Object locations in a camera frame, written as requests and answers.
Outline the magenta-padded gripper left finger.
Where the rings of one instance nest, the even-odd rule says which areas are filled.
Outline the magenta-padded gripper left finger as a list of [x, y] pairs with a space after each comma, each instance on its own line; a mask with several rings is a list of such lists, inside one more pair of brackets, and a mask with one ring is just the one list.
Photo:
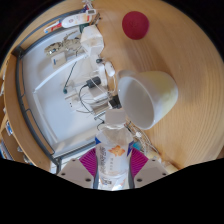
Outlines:
[[96, 150], [89, 150], [79, 159], [72, 158], [58, 176], [83, 188], [97, 189], [99, 175]]

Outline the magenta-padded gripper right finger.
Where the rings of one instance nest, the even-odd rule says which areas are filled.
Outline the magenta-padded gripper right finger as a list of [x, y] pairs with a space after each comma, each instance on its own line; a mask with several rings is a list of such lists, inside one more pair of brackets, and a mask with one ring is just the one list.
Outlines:
[[130, 189], [146, 186], [168, 175], [157, 159], [148, 159], [137, 149], [132, 149], [128, 183]]

